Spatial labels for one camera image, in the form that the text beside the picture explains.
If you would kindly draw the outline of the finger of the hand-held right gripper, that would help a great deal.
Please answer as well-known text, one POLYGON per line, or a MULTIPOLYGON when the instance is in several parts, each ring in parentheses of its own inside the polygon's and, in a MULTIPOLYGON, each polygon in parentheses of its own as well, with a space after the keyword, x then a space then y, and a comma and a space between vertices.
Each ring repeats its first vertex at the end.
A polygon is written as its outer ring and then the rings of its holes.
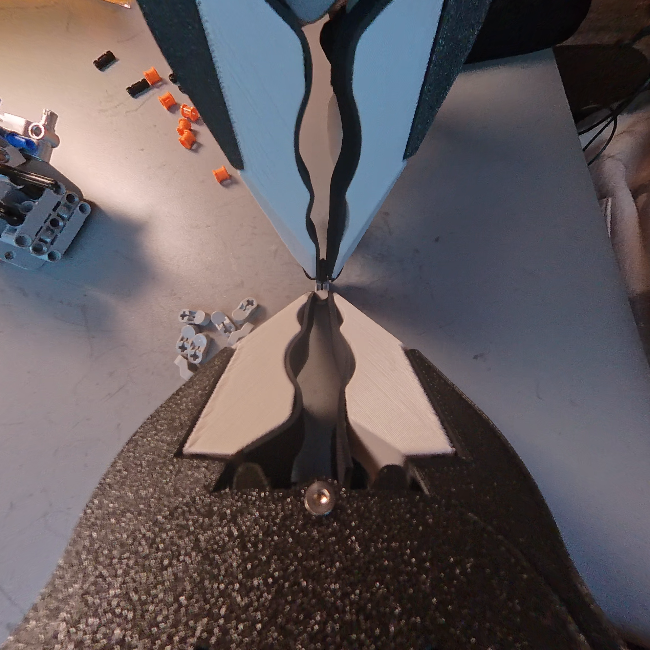
POLYGON ((324 277, 334 279, 406 162, 442 1, 356 1, 333 29, 331 84, 343 128, 329 191, 324 277))
POLYGON ((312 61, 281 1, 199 1, 198 10, 242 157, 242 180, 310 278, 319 244, 313 187, 298 135, 312 61))

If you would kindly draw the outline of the grey toy brick assembly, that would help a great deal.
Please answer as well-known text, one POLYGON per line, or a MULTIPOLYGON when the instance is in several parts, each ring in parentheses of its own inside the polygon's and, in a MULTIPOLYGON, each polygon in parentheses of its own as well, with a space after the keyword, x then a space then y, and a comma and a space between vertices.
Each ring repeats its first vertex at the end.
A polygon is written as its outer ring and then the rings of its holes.
POLYGON ((50 163, 58 116, 1 113, 1 262, 37 269, 59 262, 91 213, 78 187, 50 163))

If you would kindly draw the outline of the pile of grey connector pieces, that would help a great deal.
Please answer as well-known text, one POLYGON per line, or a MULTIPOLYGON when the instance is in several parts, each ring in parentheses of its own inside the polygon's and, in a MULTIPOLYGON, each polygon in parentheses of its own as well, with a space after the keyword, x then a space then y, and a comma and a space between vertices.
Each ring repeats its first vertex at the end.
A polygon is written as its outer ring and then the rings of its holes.
POLYGON ((182 323, 175 344, 176 358, 181 378, 187 380, 194 374, 193 368, 207 360, 212 338, 205 329, 212 324, 216 332, 226 337, 226 346, 233 347, 254 329, 251 318, 258 308, 253 297, 243 299, 228 316, 223 311, 209 314, 202 310, 184 308, 178 315, 182 323))

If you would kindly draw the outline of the person's black trousers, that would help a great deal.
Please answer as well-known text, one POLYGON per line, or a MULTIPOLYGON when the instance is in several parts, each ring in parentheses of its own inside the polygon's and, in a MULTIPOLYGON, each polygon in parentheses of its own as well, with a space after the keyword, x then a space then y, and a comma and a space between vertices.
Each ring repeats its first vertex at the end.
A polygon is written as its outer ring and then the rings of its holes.
POLYGON ((492 1, 465 63, 544 50, 570 38, 591 1, 492 1))

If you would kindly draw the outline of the group of black pins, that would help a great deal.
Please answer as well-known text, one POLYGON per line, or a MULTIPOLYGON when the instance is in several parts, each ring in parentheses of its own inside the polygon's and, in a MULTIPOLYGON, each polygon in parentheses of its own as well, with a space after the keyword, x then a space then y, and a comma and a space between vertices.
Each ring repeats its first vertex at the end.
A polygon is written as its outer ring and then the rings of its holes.
MULTIPOLYGON (((111 51, 106 51, 93 61, 94 67, 99 71, 106 71, 117 62, 117 58, 111 51)), ((163 84, 163 78, 155 67, 150 67, 142 72, 142 78, 126 87, 126 92, 132 98, 137 98, 152 88, 163 84)))

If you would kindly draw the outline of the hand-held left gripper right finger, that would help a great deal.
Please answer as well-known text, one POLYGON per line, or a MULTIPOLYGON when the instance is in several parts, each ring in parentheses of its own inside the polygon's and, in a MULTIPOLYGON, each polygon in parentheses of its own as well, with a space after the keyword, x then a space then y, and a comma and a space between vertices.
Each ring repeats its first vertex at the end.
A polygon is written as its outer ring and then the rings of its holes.
POLYGON ((351 451, 373 481, 386 465, 453 454, 454 447, 406 355, 402 342, 333 294, 354 370, 345 387, 351 451))

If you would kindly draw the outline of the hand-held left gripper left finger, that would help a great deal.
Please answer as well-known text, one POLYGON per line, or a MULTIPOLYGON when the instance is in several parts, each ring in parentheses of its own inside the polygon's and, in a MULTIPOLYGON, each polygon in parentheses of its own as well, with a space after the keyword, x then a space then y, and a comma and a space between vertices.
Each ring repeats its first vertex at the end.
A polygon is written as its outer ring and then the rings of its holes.
POLYGON ((221 485, 248 461, 261 466, 272 487, 291 486, 305 435, 297 377, 314 304, 314 293, 306 293, 238 344, 189 435, 184 456, 227 461, 221 485))

